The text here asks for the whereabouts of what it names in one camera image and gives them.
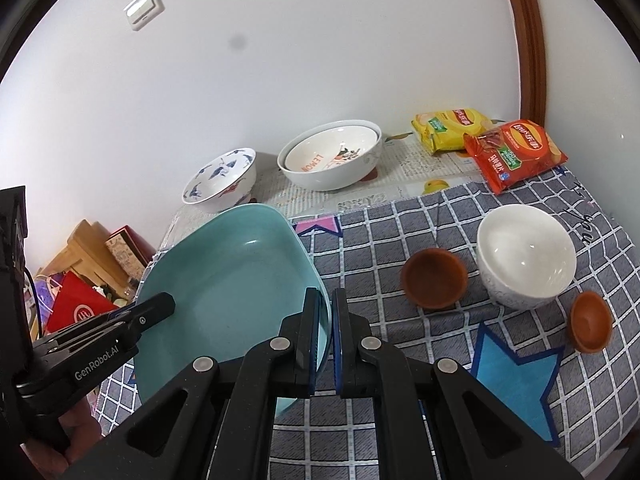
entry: wall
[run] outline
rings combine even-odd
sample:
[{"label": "wall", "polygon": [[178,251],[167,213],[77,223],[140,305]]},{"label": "wall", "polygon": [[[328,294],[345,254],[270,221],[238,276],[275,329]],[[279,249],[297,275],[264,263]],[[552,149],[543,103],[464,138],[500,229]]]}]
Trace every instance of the wall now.
[{"label": "wall", "polygon": [[547,130],[568,167],[639,243],[640,63],[593,0],[539,1]]},{"label": "wall", "polygon": [[28,263],[82,219],[157,244],[182,187],[233,147],[278,153],[309,127],[519,107],[508,0],[59,0],[0,84],[0,184],[27,185]]}]

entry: red chip bag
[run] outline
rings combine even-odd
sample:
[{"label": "red chip bag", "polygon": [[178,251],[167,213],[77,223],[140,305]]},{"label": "red chip bag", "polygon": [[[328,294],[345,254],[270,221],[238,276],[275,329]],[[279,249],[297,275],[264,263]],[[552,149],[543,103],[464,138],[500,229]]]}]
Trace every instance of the red chip bag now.
[{"label": "red chip bag", "polygon": [[495,194],[567,161],[545,129],[526,119],[500,124],[478,137],[465,134],[464,141]]},{"label": "red chip bag", "polygon": [[60,285],[47,322],[47,331],[56,332],[66,326],[110,312],[117,307],[69,271]]}]

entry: tablecloth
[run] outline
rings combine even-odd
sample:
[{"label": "tablecloth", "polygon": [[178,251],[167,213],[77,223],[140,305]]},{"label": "tablecloth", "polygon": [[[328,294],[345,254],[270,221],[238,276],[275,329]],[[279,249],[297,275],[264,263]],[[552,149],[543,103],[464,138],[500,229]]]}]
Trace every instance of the tablecloth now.
[{"label": "tablecloth", "polygon": [[[507,203],[555,215],[577,250],[574,282],[557,301],[534,311],[492,305],[478,276],[478,225],[489,210]],[[560,437],[558,451],[582,473],[638,420],[640,262],[622,227],[606,217],[570,172],[547,172],[499,196],[484,183],[469,183],[341,214],[338,222],[342,237],[314,231],[301,237],[303,244],[326,288],[344,286],[350,310],[367,317],[373,332],[408,356],[430,362],[448,356],[469,368],[480,322],[520,356],[565,346],[548,402]],[[399,271],[411,254],[436,243],[465,262],[468,289],[455,309],[425,314],[404,297]],[[575,352],[566,340],[566,316],[582,290],[603,295],[614,316],[611,342],[597,354]],[[104,433],[140,403],[131,373],[127,364],[101,388],[97,416]],[[275,421],[270,478],[378,478],[370,400],[337,397],[331,361],[317,389],[313,398],[297,401]]]}]

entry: clay bowl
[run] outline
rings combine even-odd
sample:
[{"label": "clay bowl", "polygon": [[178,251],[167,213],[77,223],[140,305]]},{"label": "clay bowl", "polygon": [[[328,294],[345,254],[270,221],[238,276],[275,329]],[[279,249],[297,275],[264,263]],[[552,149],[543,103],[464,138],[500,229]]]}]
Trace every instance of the clay bowl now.
[{"label": "clay bowl", "polygon": [[404,294],[427,310],[447,308],[466,291],[465,264],[444,249],[424,249],[409,258],[400,273]]},{"label": "clay bowl", "polygon": [[579,294],[567,323],[567,333],[574,348],[586,354],[599,352],[609,344],[612,331],[609,305],[591,290]]}]

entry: human hand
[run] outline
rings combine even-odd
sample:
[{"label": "human hand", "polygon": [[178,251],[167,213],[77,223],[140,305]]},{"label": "human hand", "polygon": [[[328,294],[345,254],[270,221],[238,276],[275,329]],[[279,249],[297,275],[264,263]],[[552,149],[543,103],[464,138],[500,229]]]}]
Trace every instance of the human hand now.
[{"label": "human hand", "polygon": [[86,397],[58,420],[69,434],[71,442],[64,455],[34,438],[22,445],[31,463],[47,480],[60,476],[70,464],[84,456],[102,438],[100,424],[92,417]]}]

